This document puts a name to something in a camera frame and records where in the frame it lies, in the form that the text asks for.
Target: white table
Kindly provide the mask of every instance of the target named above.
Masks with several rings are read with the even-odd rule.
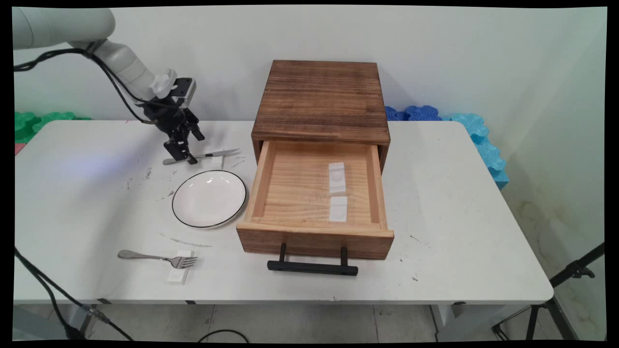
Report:
[[[206,140],[191,137],[190,149],[240,148],[225,158],[224,170],[250,189],[252,126],[201,121]],[[137,121],[55,121],[15,156],[15,245],[84,303],[444,305],[433,307],[439,339],[461,337],[471,322],[496,316],[505,305],[550,299],[553,289],[464,127],[390,122],[389,130],[383,185],[396,237],[386,260],[349,261],[359,267],[357,277],[268,271],[267,261],[277,255],[241,247],[235,225],[244,214],[210,230],[179,222],[171,193],[208,170],[210,160],[162,165],[170,157],[166,135]],[[118,259],[121,249],[164,255],[190,249],[199,262],[185,285],[170,285],[169,264]],[[19,262],[14,274],[14,304],[50,302]],[[449,305],[456,302],[493,306],[460,306],[472,309],[454,319]]]

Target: white plate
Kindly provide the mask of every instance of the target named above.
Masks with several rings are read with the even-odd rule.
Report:
[[[185,225],[214,227],[232,219],[245,197],[241,178],[225,170],[209,170],[181,184],[172,198],[172,211]]]

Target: knife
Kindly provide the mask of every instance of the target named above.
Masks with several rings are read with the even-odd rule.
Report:
[[[220,156],[220,155],[225,155],[225,154],[229,154],[230,152],[234,152],[238,149],[232,149],[232,150],[221,150],[221,151],[215,151],[215,152],[207,152],[206,154],[203,155],[197,155],[194,156],[195,159],[203,159],[204,157],[213,157],[213,156]],[[186,158],[184,160],[175,160],[175,159],[165,159],[163,160],[163,165],[168,165],[168,164],[174,164],[174,163],[178,163],[178,162],[185,162],[189,159]]]

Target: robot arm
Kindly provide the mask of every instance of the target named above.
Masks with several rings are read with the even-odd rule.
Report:
[[[93,54],[107,65],[131,94],[146,101],[131,97],[144,109],[145,116],[156,121],[157,128],[168,134],[170,140],[164,143],[164,147],[172,157],[175,160],[189,158],[189,163],[197,163],[189,153],[187,143],[189,132],[199,141],[204,139],[197,125],[198,119],[188,108],[196,88],[195,81],[177,79],[173,69],[155,76],[132,49],[107,40],[116,27],[110,9],[13,7],[12,20],[13,49],[47,47],[63,42],[86,49],[97,42]]]

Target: white wall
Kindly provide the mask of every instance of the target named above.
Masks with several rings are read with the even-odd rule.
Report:
[[[606,8],[208,6],[113,9],[110,40],[197,80],[202,120],[253,120],[273,59],[378,63],[386,105],[474,112],[508,160],[504,196],[549,276],[603,239]],[[14,64],[48,50],[14,51]],[[131,115],[103,73],[61,56],[14,74],[15,110]],[[557,289],[605,333],[604,264]]]
[[[565,36],[586,10],[196,6],[113,12],[110,40],[129,45],[153,72],[169,66],[196,78],[192,110],[203,120],[253,120],[273,59],[323,59],[377,62],[387,105],[476,112],[496,130],[521,117],[541,69],[561,64],[570,45],[582,50]],[[48,49],[15,51],[14,62]],[[131,118],[103,73],[80,56],[15,74],[15,108]]]
[[[508,141],[520,140],[506,158],[511,182],[503,196],[549,277],[604,241],[606,10],[596,16],[588,26],[597,32],[561,83],[532,86],[531,95],[544,96],[523,106],[534,115],[504,131]],[[578,336],[601,341],[604,257],[589,268],[594,279],[570,279],[555,293]]]

